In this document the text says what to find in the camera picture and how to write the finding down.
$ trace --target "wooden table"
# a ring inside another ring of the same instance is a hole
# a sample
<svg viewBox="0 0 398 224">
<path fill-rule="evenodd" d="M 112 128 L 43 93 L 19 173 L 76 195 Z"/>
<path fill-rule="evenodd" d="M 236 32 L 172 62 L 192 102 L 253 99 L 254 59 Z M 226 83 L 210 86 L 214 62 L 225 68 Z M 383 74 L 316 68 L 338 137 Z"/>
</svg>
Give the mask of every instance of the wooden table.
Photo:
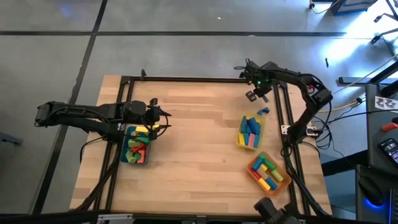
<svg viewBox="0 0 398 224">
<path fill-rule="evenodd" d="M 116 102 L 120 79 L 104 77 L 97 105 Z M 243 113 L 265 107 L 261 99 L 251 103 L 245 97 L 252 89 L 252 85 L 243 83 L 135 82 L 132 99 L 149 103 L 151 98 L 158 98 L 162 109 L 172 114 L 172 127 L 152 143 L 146 166 L 120 163 L 112 211 L 258 216 L 253 205 L 264 194 L 245 171 L 258 152 L 235 145 Z M 297 87 L 289 86 L 289 94 L 296 120 L 305 104 Z M 266 115 L 261 150 L 284 167 L 273 91 L 267 96 L 270 102 L 266 106 L 271 112 Z M 88 141 L 97 137 L 90 133 Z M 315 144 L 313 139 L 306 141 Z M 79 206 L 96 185 L 105 146 L 104 141 L 86 146 L 71 208 Z M 331 213 L 318 152 L 304 144 L 299 148 L 305 183 L 322 208 Z M 104 208 L 107 192 L 106 186 L 100 208 Z M 296 195 L 302 212 L 297 186 Z M 272 201 L 276 207 L 283 207 L 290 201 L 288 191 Z"/>
</svg>

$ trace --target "gray floor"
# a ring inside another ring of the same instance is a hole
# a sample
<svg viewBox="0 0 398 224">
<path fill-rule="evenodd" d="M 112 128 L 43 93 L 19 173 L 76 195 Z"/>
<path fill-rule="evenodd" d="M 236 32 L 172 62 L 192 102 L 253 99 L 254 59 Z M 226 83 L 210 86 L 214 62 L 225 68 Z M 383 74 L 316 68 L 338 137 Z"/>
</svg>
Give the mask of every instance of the gray floor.
<svg viewBox="0 0 398 224">
<path fill-rule="evenodd" d="M 100 0 L 1 1 L 2 30 L 91 31 Z M 318 76 L 337 90 L 340 76 L 361 77 L 391 57 L 386 43 L 368 42 L 375 32 L 398 24 L 376 15 L 387 11 L 384 1 L 368 12 L 333 17 L 306 10 L 308 1 L 109 0 L 100 31 L 258 31 L 346 32 L 342 37 L 228 36 L 97 36 L 77 103 L 93 105 L 104 75 L 237 77 L 234 66 L 246 57 L 257 63 Z M 317 4 L 320 11 L 328 4 Z M 0 213 L 27 213 L 48 162 L 57 127 L 35 128 L 36 107 L 50 100 L 68 101 L 85 53 L 88 36 L 0 35 L 0 131 L 22 138 L 20 147 L 0 144 Z M 345 105 L 364 89 L 352 87 L 335 95 L 333 107 Z M 365 105 L 352 110 L 362 112 Z M 341 112 L 332 113 L 332 118 Z M 344 155 L 366 149 L 364 116 L 331 125 L 335 148 Z M 352 140 L 352 135 L 361 136 Z M 68 130 L 44 212 L 68 210 L 79 169 L 78 153 L 86 134 Z M 340 157 L 332 148 L 322 161 Z M 336 180 L 349 182 L 344 186 Z M 353 173 L 326 178 L 332 204 L 354 212 Z"/>
</svg>

